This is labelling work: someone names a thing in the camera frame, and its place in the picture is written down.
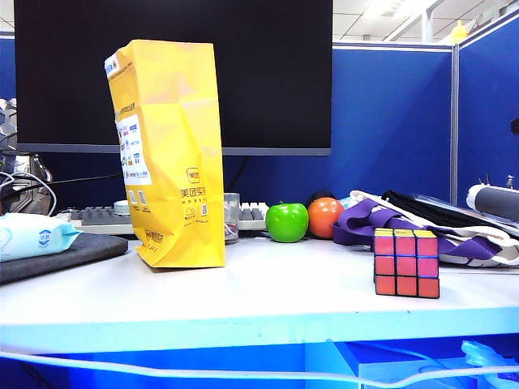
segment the wet wipes pack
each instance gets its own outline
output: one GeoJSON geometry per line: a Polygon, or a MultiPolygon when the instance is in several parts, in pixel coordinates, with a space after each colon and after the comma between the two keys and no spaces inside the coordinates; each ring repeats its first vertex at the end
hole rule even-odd
{"type": "Polygon", "coordinates": [[[60,253],[68,249],[80,233],[64,220],[7,213],[0,216],[0,261],[60,253]]]}

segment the paper bag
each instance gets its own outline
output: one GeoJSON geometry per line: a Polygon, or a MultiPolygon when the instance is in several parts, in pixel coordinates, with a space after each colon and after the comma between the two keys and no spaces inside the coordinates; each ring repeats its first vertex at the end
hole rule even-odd
{"type": "Polygon", "coordinates": [[[131,41],[105,61],[140,257],[153,267],[225,264],[212,44],[131,41]]]}

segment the clear plastic cup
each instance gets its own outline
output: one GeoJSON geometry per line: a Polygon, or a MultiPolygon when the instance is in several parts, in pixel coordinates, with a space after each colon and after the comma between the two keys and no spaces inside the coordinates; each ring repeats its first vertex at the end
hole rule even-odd
{"type": "Polygon", "coordinates": [[[225,244],[238,240],[238,221],[240,217],[240,194],[224,193],[225,244]]]}

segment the computer monitor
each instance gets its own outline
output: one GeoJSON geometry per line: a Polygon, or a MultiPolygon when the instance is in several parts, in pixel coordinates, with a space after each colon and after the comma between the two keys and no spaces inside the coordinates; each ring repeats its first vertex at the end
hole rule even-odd
{"type": "Polygon", "coordinates": [[[332,0],[15,2],[19,150],[118,152],[104,60],[212,42],[227,155],[327,155],[332,0]]]}

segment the apple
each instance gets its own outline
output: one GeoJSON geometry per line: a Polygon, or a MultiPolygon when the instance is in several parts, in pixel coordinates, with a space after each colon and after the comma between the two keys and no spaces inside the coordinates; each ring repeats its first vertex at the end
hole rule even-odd
{"type": "Polygon", "coordinates": [[[339,200],[331,197],[321,197],[313,201],[308,207],[310,231],[317,237],[331,239],[333,237],[333,223],[339,219],[344,211],[339,200]]]}
{"type": "Polygon", "coordinates": [[[308,211],[301,203],[271,206],[265,215],[267,231],[277,242],[297,242],[308,229],[308,211]]]}

